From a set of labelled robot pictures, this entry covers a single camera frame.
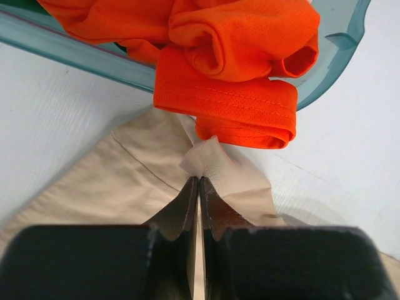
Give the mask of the beige t shirt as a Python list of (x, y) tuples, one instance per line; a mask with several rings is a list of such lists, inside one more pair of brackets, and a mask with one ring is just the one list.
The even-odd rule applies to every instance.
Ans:
[[(12, 239), (35, 225), (142, 224), (187, 180), (208, 178), (219, 196), (260, 227), (301, 227), (276, 211), (267, 177), (237, 149), (194, 135), (190, 117), (151, 110), (108, 134), (1, 229), (1, 259)], [(399, 298), (399, 262), (378, 251)], [(199, 185), (192, 299), (205, 296)]]

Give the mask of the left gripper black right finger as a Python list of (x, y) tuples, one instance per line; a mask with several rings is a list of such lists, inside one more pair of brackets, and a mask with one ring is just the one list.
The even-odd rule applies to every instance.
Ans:
[(207, 299), (397, 299), (371, 239), (355, 227), (260, 227), (199, 182)]

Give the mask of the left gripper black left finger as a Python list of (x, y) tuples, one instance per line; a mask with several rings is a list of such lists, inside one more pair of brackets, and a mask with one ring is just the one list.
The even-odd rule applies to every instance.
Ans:
[(35, 225), (1, 259), (2, 299), (192, 299), (199, 181), (135, 225)]

